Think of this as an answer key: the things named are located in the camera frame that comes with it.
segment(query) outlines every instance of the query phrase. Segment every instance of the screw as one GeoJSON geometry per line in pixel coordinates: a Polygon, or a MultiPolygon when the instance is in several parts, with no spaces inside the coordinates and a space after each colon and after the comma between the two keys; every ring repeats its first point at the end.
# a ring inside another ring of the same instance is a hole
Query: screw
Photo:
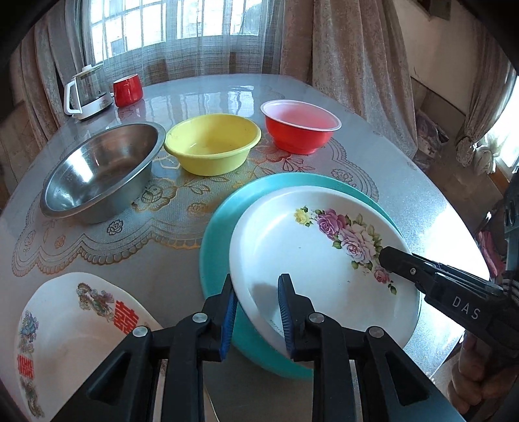
{"type": "Polygon", "coordinates": [[[198,312],[193,315],[193,321],[198,322],[199,324],[207,321],[207,315],[203,312],[198,312]]]}
{"type": "Polygon", "coordinates": [[[380,338],[384,336],[384,330],[380,327],[370,327],[368,333],[370,336],[380,338]]]}
{"type": "Polygon", "coordinates": [[[143,325],[139,325],[133,329],[132,334],[135,337],[144,337],[146,334],[148,334],[148,329],[143,325]]]}
{"type": "Polygon", "coordinates": [[[321,322],[324,322],[324,315],[322,313],[313,312],[308,316],[308,319],[311,322],[315,322],[316,324],[320,324],[321,322]]]}

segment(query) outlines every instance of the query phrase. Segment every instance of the floral plate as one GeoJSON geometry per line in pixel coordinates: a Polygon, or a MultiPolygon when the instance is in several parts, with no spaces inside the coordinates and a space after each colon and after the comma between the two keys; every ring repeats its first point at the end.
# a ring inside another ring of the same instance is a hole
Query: floral plate
{"type": "Polygon", "coordinates": [[[241,216],[230,243],[230,274],[254,327],[285,356],[277,300],[282,273],[316,311],[360,331],[378,325],[404,347],[418,322],[420,297],[413,283],[380,266],[384,246],[409,252],[398,231],[363,202],[327,188],[285,188],[241,216]]]}
{"type": "MultiPolygon", "coordinates": [[[[15,362],[27,416],[51,421],[93,370],[136,326],[160,324],[132,296],[93,274],[69,273],[44,283],[23,310],[15,362]]],[[[157,386],[154,421],[160,421],[167,361],[157,386]]],[[[217,422],[204,390],[207,422],[217,422]]]]}

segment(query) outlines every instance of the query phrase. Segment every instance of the glossy tablecloth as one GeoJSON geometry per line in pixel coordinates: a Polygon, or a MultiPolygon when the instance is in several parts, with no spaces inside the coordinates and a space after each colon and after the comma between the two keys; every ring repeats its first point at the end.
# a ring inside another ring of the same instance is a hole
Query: glossy tablecloth
{"type": "MultiPolygon", "coordinates": [[[[163,326],[201,309],[198,250],[204,228],[221,201],[250,180],[280,172],[335,177],[361,190],[389,214],[411,251],[488,278],[469,231],[433,183],[393,144],[336,101],[289,77],[222,75],[190,78],[144,89],[130,107],[111,106],[85,122],[71,118],[23,177],[0,217],[0,378],[25,411],[13,348],[21,312],[45,281],[72,271],[96,274],[133,295],[163,326]],[[260,105],[272,99],[311,102],[337,115],[342,128],[312,156],[278,150],[260,105]],[[251,118],[260,144],[237,171],[201,178],[161,151],[153,180],[130,208],[95,226],[51,220],[39,210],[43,182],[60,159],[90,136],[125,122],[153,121],[169,130],[205,113],[251,118]]],[[[405,351],[429,376],[441,365],[462,328],[423,303],[405,351]]],[[[206,385],[219,418],[310,421],[311,383],[270,374],[232,349],[223,364],[205,365],[206,385]]]]}

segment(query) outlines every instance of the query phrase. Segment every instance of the finger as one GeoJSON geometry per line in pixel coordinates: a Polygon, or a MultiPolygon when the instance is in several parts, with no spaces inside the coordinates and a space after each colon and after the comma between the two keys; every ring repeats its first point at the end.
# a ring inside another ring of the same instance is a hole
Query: finger
{"type": "Polygon", "coordinates": [[[519,367],[512,366],[490,377],[483,383],[481,388],[483,399],[497,399],[507,394],[512,388],[518,374],[519,367]]]}
{"type": "Polygon", "coordinates": [[[461,346],[465,350],[472,350],[474,346],[476,345],[477,337],[472,334],[469,331],[465,331],[465,334],[463,335],[463,343],[461,343],[461,346]]]}
{"type": "Polygon", "coordinates": [[[470,404],[468,404],[465,400],[463,400],[458,394],[456,394],[456,390],[454,389],[453,382],[450,381],[447,386],[447,398],[454,408],[461,414],[464,415],[470,409],[470,404]]]}
{"type": "Polygon", "coordinates": [[[459,372],[457,365],[454,365],[452,369],[452,382],[454,389],[456,390],[456,394],[458,394],[458,396],[460,396],[467,403],[471,404],[472,406],[476,406],[479,402],[481,402],[481,385],[463,376],[459,372]]]}
{"type": "Polygon", "coordinates": [[[485,377],[485,361],[472,349],[461,349],[458,369],[461,375],[472,381],[481,381],[485,377]]]}

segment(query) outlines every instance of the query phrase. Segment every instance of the red plastic bowl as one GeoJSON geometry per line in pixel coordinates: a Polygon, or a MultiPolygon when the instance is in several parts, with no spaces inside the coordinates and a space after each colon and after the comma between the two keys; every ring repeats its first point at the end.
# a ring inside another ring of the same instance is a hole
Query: red plastic bowl
{"type": "Polygon", "coordinates": [[[341,127],[337,116],[307,102],[267,101],[261,111],[276,146],[293,154],[313,154],[341,127]]]}

